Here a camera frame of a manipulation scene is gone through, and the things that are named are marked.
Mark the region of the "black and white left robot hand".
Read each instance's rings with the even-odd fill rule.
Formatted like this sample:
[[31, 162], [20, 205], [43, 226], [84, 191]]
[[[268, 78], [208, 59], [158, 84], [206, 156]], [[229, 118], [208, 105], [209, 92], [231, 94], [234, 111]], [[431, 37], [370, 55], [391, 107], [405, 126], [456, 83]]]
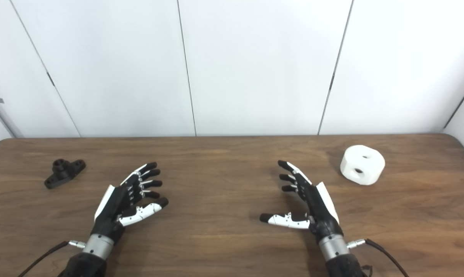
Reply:
[[117, 244], [127, 226], [165, 208], [169, 200], [151, 190], [163, 184], [160, 180], [151, 179], [157, 175], [160, 175], [160, 169], [156, 162], [151, 162], [135, 169], [120, 185], [109, 185], [95, 212], [91, 234], [107, 237]]

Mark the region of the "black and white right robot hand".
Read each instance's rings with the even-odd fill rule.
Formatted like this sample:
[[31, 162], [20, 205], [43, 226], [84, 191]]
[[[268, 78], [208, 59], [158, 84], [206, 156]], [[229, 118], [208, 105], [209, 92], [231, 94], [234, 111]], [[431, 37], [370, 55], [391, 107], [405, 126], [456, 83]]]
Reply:
[[279, 178], [290, 182], [282, 186], [284, 192], [295, 192], [307, 205], [307, 212], [302, 214], [267, 214], [260, 215], [259, 220], [270, 225], [283, 226], [292, 229], [309, 230], [320, 242], [324, 238], [344, 235], [339, 224], [334, 203], [323, 182], [314, 185], [309, 178], [290, 162], [279, 160], [278, 165], [287, 170], [288, 174], [280, 174]]

